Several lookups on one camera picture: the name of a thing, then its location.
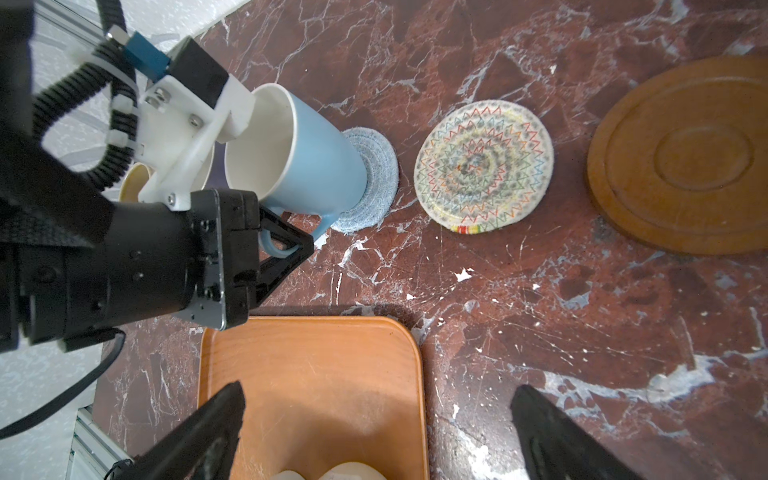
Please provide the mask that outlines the beige ceramic mug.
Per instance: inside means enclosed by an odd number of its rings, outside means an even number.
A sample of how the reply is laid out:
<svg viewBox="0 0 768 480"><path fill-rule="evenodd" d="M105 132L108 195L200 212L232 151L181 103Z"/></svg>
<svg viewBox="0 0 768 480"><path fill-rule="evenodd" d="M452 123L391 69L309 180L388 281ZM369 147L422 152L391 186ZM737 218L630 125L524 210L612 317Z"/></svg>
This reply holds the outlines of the beige ceramic mug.
<svg viewBox="0 0 768 480"><path fill-rule="evenodd" d="M153 174L153 170L141 163L135 163L127 171L119 191L119 201L126 203L137 203L138 196L144 186L148 183Z"/></svg>

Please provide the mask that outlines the grey woven coaster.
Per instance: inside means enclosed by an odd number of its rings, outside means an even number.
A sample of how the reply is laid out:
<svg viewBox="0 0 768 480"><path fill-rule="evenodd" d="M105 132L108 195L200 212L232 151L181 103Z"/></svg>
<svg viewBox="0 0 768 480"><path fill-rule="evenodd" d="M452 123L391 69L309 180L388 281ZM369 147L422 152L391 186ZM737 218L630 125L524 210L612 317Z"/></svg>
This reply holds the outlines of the grey woven coaster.
<svg viewBox="0 0 768 480"><path fill-rule="evenodd" d="M354 127L343 131L343 135L358 151L367 172L362 199L331 226L337 232L352 234L383 222L397 193L399 165L393 146L380 132Z"/></svg>

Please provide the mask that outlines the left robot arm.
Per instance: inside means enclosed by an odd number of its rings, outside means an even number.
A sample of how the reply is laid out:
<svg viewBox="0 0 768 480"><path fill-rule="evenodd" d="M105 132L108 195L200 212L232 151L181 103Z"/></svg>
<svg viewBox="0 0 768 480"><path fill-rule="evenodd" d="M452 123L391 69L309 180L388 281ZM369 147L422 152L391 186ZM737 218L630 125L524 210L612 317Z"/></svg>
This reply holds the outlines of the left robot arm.
<svg viewBox="0 0 768 480"><path fill-rule="evenodd" d="M128 33L117 1L97 5L93 53L34 92L43 7L1 5L2 350L21 339L76 350L165 314L217 330L245 323L314 250L252 190L195 185L213 147L244 133L250 92L192 38L165 53ZM102 90L104 155L74 171L43 138Z"/></svg>

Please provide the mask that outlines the purple ceramic mug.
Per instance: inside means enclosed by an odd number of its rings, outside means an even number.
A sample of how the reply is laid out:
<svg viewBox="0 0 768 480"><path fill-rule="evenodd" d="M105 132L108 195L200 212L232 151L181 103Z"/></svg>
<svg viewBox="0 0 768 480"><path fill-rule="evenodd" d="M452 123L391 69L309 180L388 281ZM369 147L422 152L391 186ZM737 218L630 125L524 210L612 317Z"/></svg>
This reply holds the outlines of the purple ceramic mug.
<svg viewBox="0 0 768 480"><path fill-rule="evenodd" d="M224 144L214 144L193 180L192 186L190 187L192 192L210 188L224 188L227 186L227 182L224 178L225 151L226 147Z"/></svg>

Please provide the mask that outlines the brown wooden coaster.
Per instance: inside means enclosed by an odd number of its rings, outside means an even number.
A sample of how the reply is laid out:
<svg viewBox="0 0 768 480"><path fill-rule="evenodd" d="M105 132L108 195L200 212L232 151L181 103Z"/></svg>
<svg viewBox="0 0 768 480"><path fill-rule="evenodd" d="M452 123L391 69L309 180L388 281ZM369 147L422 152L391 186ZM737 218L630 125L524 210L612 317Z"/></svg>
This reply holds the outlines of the brown wooden coaster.
<svg viewBox="0 0 768 480"><path fill-rule="evenodd" d="M586 175L603 217L692 255L767 246L767 60L720 56L642 83L604 117Z"/></svg>

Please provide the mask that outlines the white speckled mug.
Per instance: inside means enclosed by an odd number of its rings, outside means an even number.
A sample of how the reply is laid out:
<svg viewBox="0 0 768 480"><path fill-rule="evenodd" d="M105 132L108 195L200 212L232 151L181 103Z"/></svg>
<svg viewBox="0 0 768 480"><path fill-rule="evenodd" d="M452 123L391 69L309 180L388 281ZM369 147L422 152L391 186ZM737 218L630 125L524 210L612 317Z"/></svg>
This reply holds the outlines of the white speckled mug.
<svg viewBox="0 0 768 480"><path fill-rule="evenodd" d="M305 480L305 478L296 471L284 470L272 476L271 480ZM386 480L386 477L367 464L346 462L328 470L320 480Z"/></svg>

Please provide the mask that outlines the light blue mug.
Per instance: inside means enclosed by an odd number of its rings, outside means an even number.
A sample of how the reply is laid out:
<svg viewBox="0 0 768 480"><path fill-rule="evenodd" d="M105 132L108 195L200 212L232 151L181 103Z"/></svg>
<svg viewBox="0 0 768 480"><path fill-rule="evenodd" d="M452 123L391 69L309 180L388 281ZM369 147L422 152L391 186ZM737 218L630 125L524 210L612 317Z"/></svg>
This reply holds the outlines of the light blue mug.
<svg viewBox="0 0 768 480"><path fill-rule="evenodd" d="M362 200L365 164L334 125L285 87L264 84L252 97L248 127L226 144L227 185L254 192L278 216L319 216L312 232L318 239Z"/></svg>

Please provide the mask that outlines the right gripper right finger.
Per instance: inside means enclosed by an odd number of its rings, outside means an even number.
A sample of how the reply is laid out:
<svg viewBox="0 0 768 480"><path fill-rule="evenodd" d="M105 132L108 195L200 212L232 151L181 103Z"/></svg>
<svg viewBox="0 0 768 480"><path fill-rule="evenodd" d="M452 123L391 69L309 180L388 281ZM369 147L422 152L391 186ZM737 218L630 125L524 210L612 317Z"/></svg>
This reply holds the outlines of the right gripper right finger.
<svg viewBox="0 0 768 480"><path fill-rule="evenodd" d="M640 477L533 386L517 387L510 410L529 478Z"/></svg>

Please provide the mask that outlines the cream woven coaster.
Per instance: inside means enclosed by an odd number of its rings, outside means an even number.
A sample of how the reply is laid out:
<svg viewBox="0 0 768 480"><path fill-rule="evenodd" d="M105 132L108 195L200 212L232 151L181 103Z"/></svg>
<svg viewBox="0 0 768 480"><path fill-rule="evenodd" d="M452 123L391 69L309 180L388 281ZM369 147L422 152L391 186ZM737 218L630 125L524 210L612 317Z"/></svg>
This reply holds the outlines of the cream woven coaster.
<svg viewBox="0 0 768 480"><path fill-rule="evenodd" d="M465 235L518 223L542 201L554 171L549 132L527 108L468 104L444 118L416 159L414 187L429 217Z"/></svg>

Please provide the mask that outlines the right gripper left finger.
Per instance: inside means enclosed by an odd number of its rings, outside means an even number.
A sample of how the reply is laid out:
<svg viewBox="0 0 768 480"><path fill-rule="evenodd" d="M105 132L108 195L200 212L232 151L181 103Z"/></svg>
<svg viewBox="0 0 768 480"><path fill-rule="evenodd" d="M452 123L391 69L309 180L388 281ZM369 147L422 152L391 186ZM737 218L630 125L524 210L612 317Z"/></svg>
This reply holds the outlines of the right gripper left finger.
<svg viewBox="0 0 768 480"><path fill-rule="evenodd" d="M121 479L228 479L246 401L240 382L225 385L157 445L119 474Z"/></svg>

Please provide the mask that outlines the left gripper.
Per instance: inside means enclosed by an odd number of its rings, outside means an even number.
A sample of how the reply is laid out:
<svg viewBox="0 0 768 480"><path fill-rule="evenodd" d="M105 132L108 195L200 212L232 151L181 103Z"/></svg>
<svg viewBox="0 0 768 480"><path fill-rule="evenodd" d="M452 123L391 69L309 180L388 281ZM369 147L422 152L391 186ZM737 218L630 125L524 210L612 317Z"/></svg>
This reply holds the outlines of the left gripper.
<svg viewBox="0 0 768 480"><path fill-rule="evenodd" d="M90 247L2 245L1 350L22 338L99 342L108 329L168 314L238 326L255 288L258 308L314 253L309 233L259 209L252 192L202 190L191 200L184 212L118 203Z"/></svg>

